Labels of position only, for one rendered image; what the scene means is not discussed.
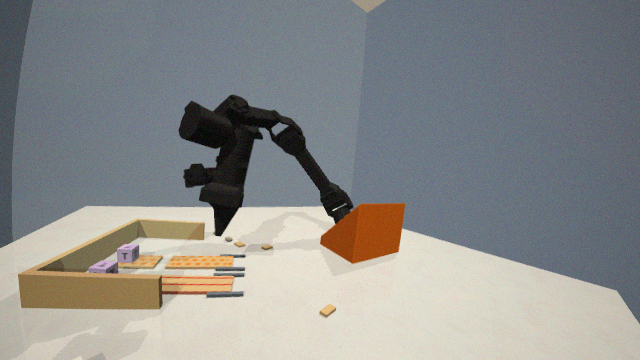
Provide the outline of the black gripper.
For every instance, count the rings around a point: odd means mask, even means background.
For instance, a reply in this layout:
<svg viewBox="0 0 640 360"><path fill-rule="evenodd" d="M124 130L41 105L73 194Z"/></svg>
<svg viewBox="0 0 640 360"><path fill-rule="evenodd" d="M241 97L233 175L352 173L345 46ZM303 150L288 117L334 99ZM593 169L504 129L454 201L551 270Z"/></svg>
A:
<svg viewBox="0 0 640 360"><path fill-rule="evenodd" d="M237 210L242 207L249 157L219 151L215 162L216 168L221 163L220 182L217 184L211 180L211 183L202 187L199 201L209 203L214 209L215 234L222 236Z"/></svg>

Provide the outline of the tan strip with orange dots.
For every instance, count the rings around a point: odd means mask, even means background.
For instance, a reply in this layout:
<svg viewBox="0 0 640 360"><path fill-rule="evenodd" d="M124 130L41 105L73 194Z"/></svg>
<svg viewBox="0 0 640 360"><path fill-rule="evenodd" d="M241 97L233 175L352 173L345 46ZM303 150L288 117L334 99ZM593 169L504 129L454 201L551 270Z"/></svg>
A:
<svg viewBox="0 0 640 360"><path fill-rule="evenodd" d="M169 265L172 269L215 269L216 267L232 267L233 256L176 256ZM215 269L216 270L216 269Z"/></svg>

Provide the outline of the tan strip with red stripes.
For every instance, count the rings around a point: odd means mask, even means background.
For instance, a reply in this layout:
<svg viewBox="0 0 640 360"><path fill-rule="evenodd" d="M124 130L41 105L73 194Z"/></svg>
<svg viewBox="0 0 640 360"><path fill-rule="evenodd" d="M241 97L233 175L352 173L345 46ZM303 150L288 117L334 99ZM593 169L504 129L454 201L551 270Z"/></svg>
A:
<svg viewBox="0 0 640 360"><path fill-rule="evenodd" d="M207 292L232 291L234 276L162 275L162 293L200 295Z"/></svg>

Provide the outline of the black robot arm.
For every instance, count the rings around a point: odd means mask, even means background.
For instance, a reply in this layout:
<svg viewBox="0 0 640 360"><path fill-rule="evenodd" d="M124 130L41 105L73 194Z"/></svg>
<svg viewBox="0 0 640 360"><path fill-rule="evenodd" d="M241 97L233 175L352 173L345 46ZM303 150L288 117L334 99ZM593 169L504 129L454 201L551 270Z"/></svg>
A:
<svg viewBox="0 0 640 360"><path fill-rule="evenodd" d="M331 183L306 148L305 137L299 126L289 117L248 105L244 98L230 95L217 106L214 111L190 101L184 108L179 130L180 137L209 148L249 157L254 139L262 140L260 128L270 132L273 142L286 153L293 155L320 191L322 202L328 216L334 219L335 225L346 217L353 209L353 203L346 192ZM277 136L272 127L278 123L288 125ZM184 170L185 187L219 184L221 179L221 163L218 168L204 168L202 164L191 164ZM336 209L337 207L345 204ZM336 209L335 211L332 211Z"/></svg>

